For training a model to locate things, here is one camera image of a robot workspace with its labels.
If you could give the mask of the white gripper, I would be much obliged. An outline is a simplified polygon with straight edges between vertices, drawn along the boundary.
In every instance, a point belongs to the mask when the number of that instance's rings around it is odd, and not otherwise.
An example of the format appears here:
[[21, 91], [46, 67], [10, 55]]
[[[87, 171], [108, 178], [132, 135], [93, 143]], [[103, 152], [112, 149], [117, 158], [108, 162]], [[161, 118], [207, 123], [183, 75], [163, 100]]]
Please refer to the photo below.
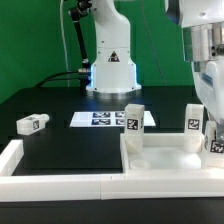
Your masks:
[[193, 62], [199, 100], [218, 124], [224, 124], [224, 60]]

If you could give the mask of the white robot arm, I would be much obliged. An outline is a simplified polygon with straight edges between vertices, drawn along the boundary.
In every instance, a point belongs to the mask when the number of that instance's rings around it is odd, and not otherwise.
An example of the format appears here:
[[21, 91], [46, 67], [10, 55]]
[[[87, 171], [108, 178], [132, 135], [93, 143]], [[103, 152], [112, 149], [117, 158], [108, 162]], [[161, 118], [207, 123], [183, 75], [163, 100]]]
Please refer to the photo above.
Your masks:
[[[132, 57], [131, 21], [118, 0], [76, 0], [69, 10], [76, 29], [82, 18], [94, 21], [96, 58], [82, 63], [90, 70], [86, 90], [121, 95], [141, 89]], [[164, 14], [182, 29], [183, 57], [192, 66], [197, 96], [214, 121], [224, 125], [224, 0], [164, 0]]]

